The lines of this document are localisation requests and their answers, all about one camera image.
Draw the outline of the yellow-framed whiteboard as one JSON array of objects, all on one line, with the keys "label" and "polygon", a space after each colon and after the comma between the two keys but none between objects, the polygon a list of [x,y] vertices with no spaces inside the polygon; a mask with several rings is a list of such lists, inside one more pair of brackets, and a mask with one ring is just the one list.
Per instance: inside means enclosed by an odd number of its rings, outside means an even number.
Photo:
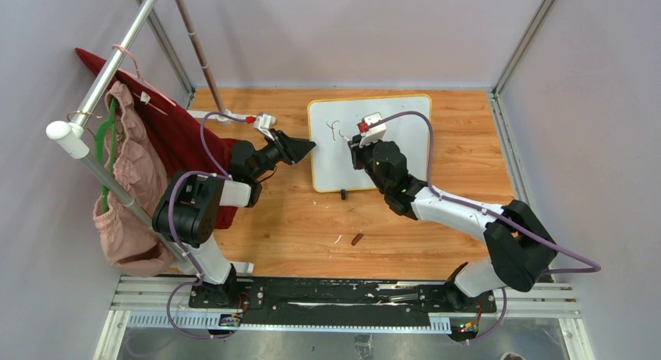
[{"label": "yellow-framed whiteboard", "polygon": [[368,131],[367,140],[393,141],[405,155],[408,172],[427,179],[431,97],[426,94],[316,100],[308,106],[309,139],[312,149],[313,188],[317,192],[369,190],[375,185],[364,170],[355,170],[348,142],[361,136],[359,125],[372,124],[404,111],[426,117],[397,117]]}]

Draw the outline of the brown marker cap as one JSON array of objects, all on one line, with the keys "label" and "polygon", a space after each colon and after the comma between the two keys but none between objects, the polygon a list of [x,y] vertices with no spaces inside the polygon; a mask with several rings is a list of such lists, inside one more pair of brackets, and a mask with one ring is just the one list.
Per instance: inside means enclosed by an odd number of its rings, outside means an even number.
[{"label": "brown marker cap", "polygon": [[358,233],[352,240],[351,240],[351,245],[355,246],[357,243],[363,238],[364,234],[363,233]]}]

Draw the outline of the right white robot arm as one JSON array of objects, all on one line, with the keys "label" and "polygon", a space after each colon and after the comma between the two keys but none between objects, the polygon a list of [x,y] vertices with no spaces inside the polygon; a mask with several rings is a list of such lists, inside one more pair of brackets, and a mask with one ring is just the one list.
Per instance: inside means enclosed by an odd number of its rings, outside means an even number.
[{"label": "right white robot arm", "polygon": [[434,298],[455,311],[499,288],[528,292],[556,258],[555,242],[527,203],[480,203],[444,192],[408,171],[405,155],[391,141],[348,141],[352,166],[364,171],[397,215],[459,230],[486,245],[488,256],[458,266]]}]

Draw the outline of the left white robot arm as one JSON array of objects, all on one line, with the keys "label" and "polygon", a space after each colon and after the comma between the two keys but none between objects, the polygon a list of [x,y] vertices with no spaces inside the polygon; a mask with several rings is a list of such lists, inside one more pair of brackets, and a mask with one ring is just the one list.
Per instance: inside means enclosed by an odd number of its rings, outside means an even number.
[{"label": "left white robot arm", "polygon": [[152,215],[152,228],[182,248],[196,272],[194,292],[214,308],[229,308],[240,297],[238,275],[251,272],[251,263],[229,261],[213,236],[219,210],[253,207],[266,173],[278,164],[297,164],[315,147],[312,140],[269,129],[260,149],[246,140],[231,149],[228,176],[202,171],[178,171]]}]

